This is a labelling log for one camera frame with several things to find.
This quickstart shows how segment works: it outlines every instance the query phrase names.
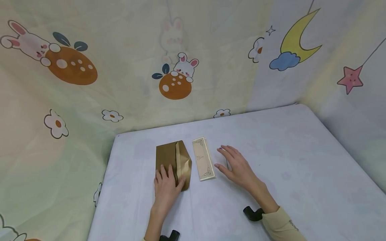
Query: cartoon bunny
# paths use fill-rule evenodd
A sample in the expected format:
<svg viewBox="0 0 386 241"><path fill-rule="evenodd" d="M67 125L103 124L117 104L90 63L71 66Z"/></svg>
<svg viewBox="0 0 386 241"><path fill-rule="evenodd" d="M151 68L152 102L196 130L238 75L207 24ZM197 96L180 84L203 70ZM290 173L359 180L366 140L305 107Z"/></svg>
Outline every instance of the cartoon bunny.
<svg viewBox="0 0 386 241"><path fill-rule="evenodd" d="M177 53L186 52L184 39L184 29L181 18L177 17L171 23L168 19L162 22L162 33L160 36L161 47L166 51L162 57L164 63L177 63Z"/></svg>
<svg viewBox="0 0 386 241"><path fill-rule="evenodd" d="M174 71L172 71L172 76L177 76L178 73L181 73L186 76L186 80L191 83L193 82L194 68L198 65L198 59L192 59L190 62L185 53L178 54L179 61L174 66Z"/></svg>
<svg viewBox="0 0 386 241"><path fill-rule="evenodd" d="M61 50L57 44L50 44L48 41L40 38L39 36L27 31L21 24L16 21L9 20L9 27L15 31L18 36L3 36L0 39L0 43L3 47L10 49L20 49L24 54L29 57L40 61L40 63L46 67L51 65L51 61L46 58L46 53L51 50L55 53Z"/></svg>

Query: gold paper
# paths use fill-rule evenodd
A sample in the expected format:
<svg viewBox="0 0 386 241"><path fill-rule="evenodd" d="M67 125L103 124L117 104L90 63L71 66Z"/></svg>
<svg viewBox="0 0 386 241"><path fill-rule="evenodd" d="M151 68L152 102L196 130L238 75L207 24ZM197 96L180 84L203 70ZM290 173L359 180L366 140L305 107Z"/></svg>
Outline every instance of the gold paper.
<svg viewBox="0 0 386 241"><path fill-rule="evenodd" d="M157 146L156 170L161 171L161 164L164 165L166 172L168 172L169 164L171 164L176 186L178 185L178 180L185 176L186 180L182 191L189 188L192 160L183 141Z"/></svg>

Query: pink star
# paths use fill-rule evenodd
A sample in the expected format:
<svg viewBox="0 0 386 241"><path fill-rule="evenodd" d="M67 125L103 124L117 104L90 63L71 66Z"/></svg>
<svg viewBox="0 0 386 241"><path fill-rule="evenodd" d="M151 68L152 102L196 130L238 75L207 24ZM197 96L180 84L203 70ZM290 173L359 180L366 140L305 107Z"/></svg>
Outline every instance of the pink star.
<svg viewBox="0 0 386 241"><path fill-rule="evenodd" d="M339 80L337 84L345 85L346 86L346 93L349 94L350 91L354 87L360 87L363 86L363 83L361 79L359 78L359 75L362 70L362 66L360 66L357 69L350 69L349 67L344 67L344 77L343 79Z"/></svg>

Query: dark green leaf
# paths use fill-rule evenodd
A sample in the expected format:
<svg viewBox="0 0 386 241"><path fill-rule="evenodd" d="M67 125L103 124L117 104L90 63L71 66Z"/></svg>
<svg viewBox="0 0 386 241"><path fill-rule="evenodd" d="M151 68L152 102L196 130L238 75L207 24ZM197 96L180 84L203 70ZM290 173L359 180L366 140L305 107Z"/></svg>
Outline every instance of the dark green leaf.
<svg viewBox="0 0 386 241"><path fill-rule="evenodd" d="M59 43L65 45L65 46L68 46L68 47L71 46L70 41L68 41L68 39L63 34L58 33L58 32L53 32L52 35L54 36L56 41L58 41Z"/></svg>
<svg viewBox="0 0 386 241"><path fill-rule="evenodd" d="M151 77L153 78L153 79L160 79L160 78L162 78L162 74L160 74L160 73L155 73L155 74L153 74Z"/></svg>
<svg viewBox="0 0 386 241"><path fill-rule="evenodd" d="M85 42L77 41L74 44L74 48L78 51L85 51L85 50L87 50L88 46Z"/></svg>
<svg viewBox="0 0 386 241"><path fill-rule="evenodd" d="M169 67L168 64L164 64L164 65L162 66L162 72L163 72L164 74L168 74L168 73L169 73L169 70L170 70L170 67Z"/></svg>

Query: crescent moon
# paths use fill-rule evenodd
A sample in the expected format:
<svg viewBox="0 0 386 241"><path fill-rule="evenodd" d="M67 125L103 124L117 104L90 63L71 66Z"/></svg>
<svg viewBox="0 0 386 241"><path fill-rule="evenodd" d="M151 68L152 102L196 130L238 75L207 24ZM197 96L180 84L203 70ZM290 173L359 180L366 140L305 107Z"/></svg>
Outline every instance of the crescent moon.
<svg viewBox="0 0 386 241"><path fill-rule="evenodd" d="M284 53L284 52L296 53L296 55L300 57L299 63L301 63L304 60L311 57L314 53L316 53L320 49L320 47L322 47L321 45L314 49L304 49L301 47L301 44L300 44L301 35L303 34L305 28L311 22L311 20L313 19L315 14L317 14L318 11L319 9L305 15L292 26L292 28L288 31L288 33L283 39L283 42L280 48L281 53Z"/></svg>

